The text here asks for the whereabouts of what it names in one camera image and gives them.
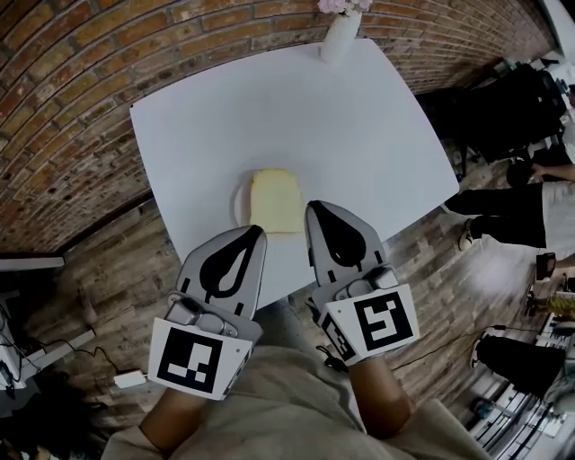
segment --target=table top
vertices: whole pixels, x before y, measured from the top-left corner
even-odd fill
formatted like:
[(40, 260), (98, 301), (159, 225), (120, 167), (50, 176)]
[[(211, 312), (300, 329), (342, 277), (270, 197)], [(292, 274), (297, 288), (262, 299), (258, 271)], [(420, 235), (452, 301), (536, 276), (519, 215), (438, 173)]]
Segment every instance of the table top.
[[(296, 173), (304, 200), (332, 202), (382, 240), (459, 190), (408, 86), (372, 40), (340, 66), (320, 45), (279, 49), (190, 76), (136, 102), (146, 173), (181, 261), (236, 226), (252, 173)], [(304, 234), (270, 234), (259, 307), (314, 281)]]
[[(14, 347), (12, 347), (9, 343), (9, 341), (11, 343), (14, 343), (14, 338), (7, 323), (4, 324), (2, 334), (5, 337), (0, 337), (0, 360), (3, 361), (8, 366), (8, 369), (10, 370), (10, 373), (13, 375), (13, 377), (15, 379), (19, 379), (18, 382), (13, 384), (14, 388), (16, 389), (25, 388), (26, 384), (24, 383), (25, 378), (22, 377), (22, 369), (26, 364), (26, 359), (22, 358), (23, 362), (22, 365), (20, 365), (21, 363), (20, 355), (14, 349)], [(0, 391), (5, 390), (7, 385), (8, 382), (6, 382), (4, 377), (0, 375)]]
[(550, 20), (555, 37), (561, 46), (563, 55), (575, 64), (575, 18), (562, 4), (562, 0), (540, 0), (547, 19)]

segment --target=floor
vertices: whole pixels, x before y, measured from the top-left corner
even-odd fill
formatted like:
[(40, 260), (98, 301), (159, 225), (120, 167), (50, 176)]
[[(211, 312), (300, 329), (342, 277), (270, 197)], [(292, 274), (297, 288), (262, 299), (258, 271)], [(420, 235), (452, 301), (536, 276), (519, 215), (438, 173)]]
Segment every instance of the floor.
[[(506, 186), (505, 164), (471, 164), (471, 169), (463, 187)], [(523, 315), (536, 251), (484, 238), (460, 253), (456, 239), (463, 222), (462, 217), (437, 208), (385, 242), (400, 281), (411, 286), (421, 331), (419, 341), (387, 355), (392, 367), (491, 324), (535, 329), (543, 321)], [(103, 347), (121, 369), (146, 371), (152, 321), (165, 315), (166, 296), (179, 268), (157, 206), (149, 201), (76, 246), (66, 255), (66, 267), (51, 281), (26, 289), (24, 305), (14, 320), (43, 342), (70, 339), (93, 327), (97, 337), (87, 348)], [(302, 290), (290, 300), (310, 341), (328, 343), (312, 323), (303, 305), (305, 298), (307, 291)], [(475, 397), (471, 389), (491, 374), (485, 367), (474, 371), (468, 367), (475, 338), (476, 334), (454, 341), (396, 371), (415, 402), (438, 398), (461, 421), (469, 420), (467, 408)], [(72, 355), (57, 368), (65, 370), (89, 400), (110, 406), (98, 420), (103, 429), (139, 423), (163, 391), (151, 383), (116, 388), (114, 370), (101, 355), (94, 359), (84, 353)]]

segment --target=cable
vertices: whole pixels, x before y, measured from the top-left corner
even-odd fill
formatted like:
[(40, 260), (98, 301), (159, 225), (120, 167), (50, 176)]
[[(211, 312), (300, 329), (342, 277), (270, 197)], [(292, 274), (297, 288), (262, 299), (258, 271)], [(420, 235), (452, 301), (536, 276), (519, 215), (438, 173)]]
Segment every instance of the cable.
[(34, 367), (36, 367), (36, 370), (37, 370), (38, 372), (40, 372), (40, 371), (42, 370), (42, 369), (40, 369), (38, 366), (36, 366), (36, 365), (30, 360), (30, 358), (28, 358), (26, 355), (24, 355), (24, 353), (23, 353), (18, 347), (16, 347), (16, 345), (14, 345), (14, 343), (11, 342), (10, 339), (8, 339), (8, 338), (4, 335), (4, 333), (3, 333), (2, 331), (0, 331), (0, 336), (2, 336), (5, 341), (7, 341), (11, 346), (13, 346), (14, 349), (15, 349), (16, 351), (18, 351), (18, 353), (20, 354), (20, 356), (21, 356), (22, 358), (26, 359), (30, 364), (32, 364)]
[(123, 374), (123, 371), (120, 371), (118, 366), (116, 366), (116, 364), (114, 364), (114, 362), (108, 357), (108, 354), (106, 353), (106, 350), (103, 349), (102, 347), (96, 347), (95, 349), (93, 349), (93, 352), (88, 351), (87, 349), (77, 349), (74, 348), (72, 346), (72, 344), (67, 341), (66, 339), (56, 339), (55, 341), (52, 341), (50, 343), (44, 343), (39, 341), (38, 339), (33, 339), (34, 341), (38, 342), (41, 346), (42, 349), (44, 349), (44, 352), (46, 352), (45, 348), (49, 347), (50, 345), (54, 345), (55, 343), (59, 343), (59, 342), (64, 342), (67, 344), (68, 347), (70, 347), (73, 351), (75, 352), (82, 352), (82, 353), (87, 353), (88, 355), (90, 355), (92, 358), (96, 358), (96, 353), (99, 351), (102, 352), (102, 355), (104, 355), (104, 357), (106, 358), (106, 361), (108, 361), (112, 367), (114, 367), (114, 370), (116, 371), (116, 374)]
[[(495, 329), (496, 331), (506, 331), (507, 329), (511, 329), (512, 331), (522, 331), (522, 332), (537, 332), (537, 333), (548, 333), (548, 334), (552, 334), (552, 332), (542, 332), (541, 330), (537, 330), (537, 329), (521, 329), (521, 328), (517, 328), (517, 327), (511, 327), (511, 326), (505, 326), (503, 324), (493, 324), (491, 326), (487, 326), (484, 327), (482, 329), (478, 329), (477, 331), (474, 332), (470, 332), (468, 334), (464, 334), (464, 335), (460, 335), (459, 337), (455, 337), (454, 339), (452, 339), (451, 341), (444, 343), (443, 345), (441, 345), (440, 347), (437, 347), (436, 349), (433, 349), (432, 351), (430, 351), (429, 353), (426, 353), (423, 356), (420, 356), (416, 359), (413, 359), (411, 361), (408, 361), (404, 364), (401, 364), (400, 366), (394, 367), (392, 368), (392, 371), (395, 371), (397, 369), (401, 369), (402, 367), (407, 367), (413, 363), (416, 363), (418, 361), (421, 361), (422, 359), (425, 359), (426, 357), (428, 357), (429, 355), (432, 355), (433, 353), (437, 353), (438, 351), (440, 351), (441, 349), (444, 349), (445, 347), (448, 347), (449, 345), (451, 345), (452, 343), (459, 341), (461, 339), (464, 339), (465, 337), (471, 337), (475, 334), (479, 334), (480, 332), (486, 331), (487, 329)], [(325, 353), (327, 355), (327, 359), (325, 360), (324, 364), (328, 367), (332, 367), (336, 370), (339, 370), (340, 372), (347, 372), (347, 367), (345, 366), (345, 364), (343, 363), (343, 361), (339, 358), (335, 358), (330, 352), (329, 350), (327, 350), (325, 347), (323, 346), (319, 346), (316, 347), (318, 350), (320, 350), (322, 353)]]
[(478, 333), (483, 332), (483, 331), (485, 331), (485, 330), (487, 330), (487, 329), (490, 329), (490, 328), (495, 329), (496, 331), (506, 331), (507, 329), (511, 329), (512, 331), (537, 332), (537, 333), (548, 333), (548, 334), (551, 334), (551, 332), (541, 332), (541, 331), (538, 331), (537, 329), (520, 329), (520, 328), (517, 328), (517, 327), (504, 326), (503, 324), (493, 324), (492, 326), (487, 326), (487, 327), (484, 327), (483, 329), (479, 329), (479, 330), (477, 330), (477, 331), (470, 332), (470, 333), (464, 334), (464, 335), (460, 335), (459, 337), (455, 337), (455, 338), (452, 339), (451, 341), (449, 341), (449, 342), (447, 342), (447, 343), (444, 343), (444, 344), (441, 345), (440, 347), (437, 347), (436, 349), (430, 351), (429, 353), (426, 353), (426, 354), (423, 355), (423, 356), (420, 356), (419, 358), (416, 358), (416, 359), (414, 359), (414, 360), (412, 360), (412, 361), (409, 361), (409, 362), (407, 362), (407, 363), (405, 363), (405, 364), (401, 364), (401, 365), (398, 366), (398, 367), (394, 367), (394, 368), (392, 369), (392, 371), (395, 371), (395, 370), (397, 370), (397, 369), (401, 369), (402, 367), (406, 367), (406, 366), (409, 366), (410, 364), (413, 364), (413, 363), (416, 363), (416, 362), (418, 362), (418, 361), (421, 361), (422, 359), (428, 357), (429, 355), (432, 355), (433, 353), (436, 353), (437, 351), (440, 351), (441, 349), (444, 349), (445, 347), (448, 347), (449, 345), (451, 345), (451, 344), (454, 343), (455, 341), (458, 341), (458, 340), (460, 340), (460, 339), (464, 339), (465, 337), (471, 337), (472, 335), (478, 334)]

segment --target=sleeve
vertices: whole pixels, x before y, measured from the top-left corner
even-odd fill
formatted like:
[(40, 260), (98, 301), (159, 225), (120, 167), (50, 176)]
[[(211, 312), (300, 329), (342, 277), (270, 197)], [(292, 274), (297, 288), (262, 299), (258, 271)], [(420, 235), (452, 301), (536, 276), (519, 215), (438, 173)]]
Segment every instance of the sleeve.
[(554, 408), (559, 412), (575, 413), (575, 394), (564, 394), (555, 401)]
[(102, 455), (102, 460), (164, 460), (160, 452), (138, 427), (114, 434)]
[(417, 460), (490, 460), (463, 425), (437, 400), (418, 408), (406, 427), (385, 443)]

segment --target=pink flower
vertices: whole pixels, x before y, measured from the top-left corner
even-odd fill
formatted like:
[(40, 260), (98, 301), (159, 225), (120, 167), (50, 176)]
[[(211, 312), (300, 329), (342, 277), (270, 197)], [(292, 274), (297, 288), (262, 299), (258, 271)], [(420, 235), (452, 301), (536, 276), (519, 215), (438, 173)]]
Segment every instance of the pink flower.
[(351, 13), (353, 10), (367, 10), (372, 2), (373, 0), (319, 0), (319, 7), (322, 13)]

